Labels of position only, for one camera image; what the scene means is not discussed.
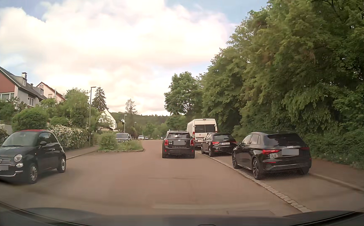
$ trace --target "taillight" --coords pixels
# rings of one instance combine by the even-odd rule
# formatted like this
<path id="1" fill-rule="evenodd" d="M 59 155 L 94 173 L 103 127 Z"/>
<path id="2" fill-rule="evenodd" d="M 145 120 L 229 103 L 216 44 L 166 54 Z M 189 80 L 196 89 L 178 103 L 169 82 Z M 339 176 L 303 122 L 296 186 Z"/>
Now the taillight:
<path id="1" fill-rule="evenodd" d="M 281 150 L 270 150 L 270 149 L 263 149 L 263 154 L 271 154 L 271 153 L 276 153 L 279 152 Z"/>

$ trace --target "sky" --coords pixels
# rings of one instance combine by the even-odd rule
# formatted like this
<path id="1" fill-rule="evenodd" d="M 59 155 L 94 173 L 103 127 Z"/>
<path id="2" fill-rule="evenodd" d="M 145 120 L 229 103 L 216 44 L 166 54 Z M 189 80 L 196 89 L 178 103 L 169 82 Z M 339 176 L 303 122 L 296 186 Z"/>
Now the sky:
<path id="1" fill-rule="evenodd" d="M 59 93 L 104 89 L 110 112 L 169 115 L 172 75 L 205 73 L 266 0 L 0 0 L 0 66 Z"/>

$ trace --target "cloud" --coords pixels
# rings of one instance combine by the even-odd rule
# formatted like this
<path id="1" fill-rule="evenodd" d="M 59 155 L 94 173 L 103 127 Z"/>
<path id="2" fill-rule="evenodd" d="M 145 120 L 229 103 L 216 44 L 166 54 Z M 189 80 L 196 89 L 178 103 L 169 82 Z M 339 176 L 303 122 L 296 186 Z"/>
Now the cloud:
<path id="1" fill-rule="evenodd" d="M 1 58 L 21 62 L 35 82 L 61 93 L 101 86 L 110 111 L 123 111 L 131 98 L 139 113 L 164 113 L 170 77 L 209 62 L 234 28 L 222 13 L 164 0 L 42 5 L 42 20 L 21 8 L 0 9 Z"/>

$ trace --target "car hood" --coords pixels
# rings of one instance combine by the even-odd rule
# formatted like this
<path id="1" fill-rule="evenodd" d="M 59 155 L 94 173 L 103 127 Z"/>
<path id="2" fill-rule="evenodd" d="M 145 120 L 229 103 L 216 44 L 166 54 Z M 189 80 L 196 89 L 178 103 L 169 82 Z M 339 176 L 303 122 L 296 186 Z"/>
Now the car hood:
<path id="1" fill-rule="evenodd" d="M 14 157 L 17 154 L 26 154 L 35 147 L 0 147 L 0 157 Z"/>
<path id="2" fill-rule="evenodd" d="M 28 208 L 0 212 L 1 225 L 92 225 L 92 226 L 233 226 L 273 225 L 290 226 L 308 223 L 335 225 L 362 225 L 364 213 L 350 211 L 314 211 L 284 217 L 218 216 L 218 215 L 102 215 L 76 209 Z"/>

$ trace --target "tire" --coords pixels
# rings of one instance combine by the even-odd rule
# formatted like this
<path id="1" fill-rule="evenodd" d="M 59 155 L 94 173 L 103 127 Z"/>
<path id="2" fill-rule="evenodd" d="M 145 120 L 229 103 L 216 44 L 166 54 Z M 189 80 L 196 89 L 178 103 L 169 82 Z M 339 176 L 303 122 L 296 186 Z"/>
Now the tire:
<path id="1" fill-rule="evenodd" d="M 35 184 L 38 181 L 38 167 L 35 163 L 31 163 L 26 172 L 26 182 L 28 184 Z"/>
<path id="2" fill-rule="evenodd" d="M 232 153 L 232 167 L 234 169 L 239 169 L 240 168 L 240 166 L 238 166 L 238 163 L 236 162 L 235 152 Z"/>
<path id="3" fill-rule="evenodd" d="M 302 167 L 298 170 L 300 175 L 306 175 L 309 172 L 309 167 Z"/>
<path id="4" fill-rule="evenodd" d="M 63 156 L 59 159 L 59 165 L 57 170 L 59 173 L 63 173 L 66 171 L 66 159 Z"/>
<path id="5" fill-rule="evenodd" d="M 264 178 L 262 166 L 259 164 L 259 162 L 256 158 L 254 158 L 252 160 L 252 173 L 253 173 L 253 177 L 256 180 L 261 180 Z"/>

